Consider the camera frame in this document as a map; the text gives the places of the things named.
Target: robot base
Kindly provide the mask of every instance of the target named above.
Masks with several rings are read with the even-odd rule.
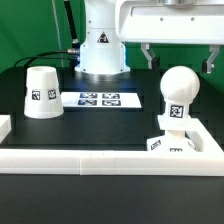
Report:
[[[121,79],[128,79],[130,77],[130,72],[117,73],[112,75],[105,74],[92,74],[86,72],[75,72],[77,78],[88,79],[92,81],[117,81]]]

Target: upside-down cup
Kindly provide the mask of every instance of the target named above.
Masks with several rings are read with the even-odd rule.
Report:
[[[48,119],[63,114],[57,71],[54,67],[28,68],[26,87],[25,116]]]

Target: black tabletop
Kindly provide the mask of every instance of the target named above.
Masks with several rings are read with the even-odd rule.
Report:
[[[145,150],[161,134],[161,74],[136,70],[130,78],[92,82],[58,69],[61,91],[136,92],[141,109],[66,108],[63,116],[24,116],[25,73],[0,76],[0,112],[12,117],[2,148]],[[224,99],[207,82],[191,106],[192,117],[224,144]],[[0,175],[3,224],[210,224],[223,223],[223,177]]]

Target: white stand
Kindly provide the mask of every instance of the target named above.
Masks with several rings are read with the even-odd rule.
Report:
[[[85,0],[86,40],[81,45],[80,64],[75,71],[91,74],[93,79],[97,79],[96,75],[130,71],[125,64],[125,46],[115,31],[115,2]]]
[[[197,95],[199,85],[197,75],[183,66],[174,67],[164,74],[161,91],[166,109],[162,116],[158,116],[158,121],[160,129],[165,130],[165,135],[148,139],[148,151],[223,154],[200,121],[191,119],[188,115],[189,104]]]

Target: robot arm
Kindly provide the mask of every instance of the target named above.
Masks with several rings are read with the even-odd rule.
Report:
[[[223,12],[221,0],[118,0],[116,32],[125,42],[209,45],[203,72],[211,73],[224,44]]]

